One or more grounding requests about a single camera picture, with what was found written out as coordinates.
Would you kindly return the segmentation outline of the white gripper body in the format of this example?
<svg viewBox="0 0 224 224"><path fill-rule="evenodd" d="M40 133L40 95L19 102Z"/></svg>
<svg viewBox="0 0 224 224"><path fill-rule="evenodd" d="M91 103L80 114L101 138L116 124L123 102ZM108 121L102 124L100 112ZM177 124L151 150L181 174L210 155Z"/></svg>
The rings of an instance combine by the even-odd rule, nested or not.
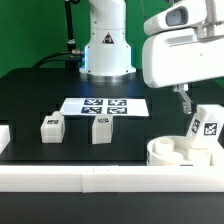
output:
<svg viewBox="0 0 224 224"><path fill-rule="evenodd" d="M224 76L224 38L199 41L192 28L149 37L142 50L145 83L151 88Z"/></svg>

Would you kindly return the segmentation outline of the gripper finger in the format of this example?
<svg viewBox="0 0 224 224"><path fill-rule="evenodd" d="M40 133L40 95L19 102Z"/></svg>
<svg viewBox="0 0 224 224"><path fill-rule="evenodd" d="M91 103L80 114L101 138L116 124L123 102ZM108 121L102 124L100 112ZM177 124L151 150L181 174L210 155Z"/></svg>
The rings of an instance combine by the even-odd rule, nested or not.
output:
<svg viewBox="0 0 224 224"><path fill-rule="evenodd" d="M192 109L192 101L187 94L188 85L187 84L174 85L173 91L179 93L181 96L183 112L185 114L191 114L193 112L193 109Z"/></svg>

